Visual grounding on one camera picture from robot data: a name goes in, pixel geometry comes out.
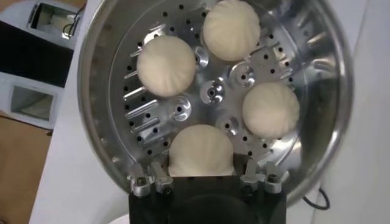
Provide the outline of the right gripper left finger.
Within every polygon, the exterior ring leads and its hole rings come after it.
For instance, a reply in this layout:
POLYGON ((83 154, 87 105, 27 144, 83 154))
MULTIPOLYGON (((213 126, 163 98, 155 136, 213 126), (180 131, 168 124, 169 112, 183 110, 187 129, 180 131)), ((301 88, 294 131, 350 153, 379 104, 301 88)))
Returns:
POLYGON ((146 197, 152 193, 152 189, 159 194, 168 195, 173 189, 173 178, 158 161, 151 162, 147 167, 138 163, 132 167, 129 188, 136 197, 146 197))

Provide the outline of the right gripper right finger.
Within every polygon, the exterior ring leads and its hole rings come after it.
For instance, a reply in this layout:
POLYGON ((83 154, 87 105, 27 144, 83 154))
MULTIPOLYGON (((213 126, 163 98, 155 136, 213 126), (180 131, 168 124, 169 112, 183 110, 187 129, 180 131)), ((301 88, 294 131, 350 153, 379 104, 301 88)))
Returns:
POLYGON ((246 163, 244 174, 239 178, 243 190, 255 192, 262 187, 262 190, 268 194, 283 193, 285 174, 275 162, 268 161, 263 166, 264 178, 262 180, 257 177, 257 169, 258 164, 253 159, 249 159, 246 163))

